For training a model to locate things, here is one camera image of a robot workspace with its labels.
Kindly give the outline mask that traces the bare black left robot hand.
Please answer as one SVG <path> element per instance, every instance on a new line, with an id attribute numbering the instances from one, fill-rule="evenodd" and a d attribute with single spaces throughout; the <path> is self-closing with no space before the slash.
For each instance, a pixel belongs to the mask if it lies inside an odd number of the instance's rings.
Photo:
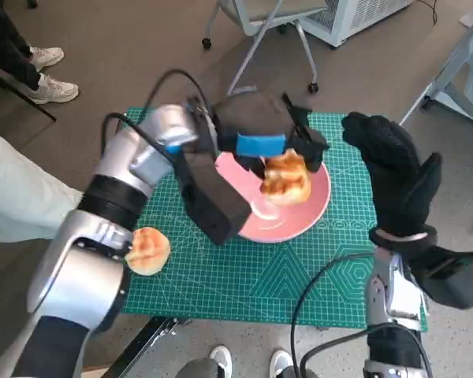
<path id="1" fill-rule="evenodd" d="M 258 91 L 229 96 L 213 107 L 218 149 L 233 155 L 246 171 L 265 178 L 266 158 L 292 149 L 317 172 L 329 149 L 321 132 L 309 124 L 313 110 L 286 93 L 272 96 Z"/>

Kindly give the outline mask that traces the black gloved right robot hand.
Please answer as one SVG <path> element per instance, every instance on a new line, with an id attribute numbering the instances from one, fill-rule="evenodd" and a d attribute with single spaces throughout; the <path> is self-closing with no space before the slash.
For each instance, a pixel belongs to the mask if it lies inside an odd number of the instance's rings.
<path id="1" fill-rule="evenodd" d="M 370 174 L 378 228 L 396 237 L 430 231 L 426 220 L 441 184 L 441 155 L 420 161 L 412 137 L 383 116 L 352 112 L 341 124 L 343 140 L 359 150 Z"/>

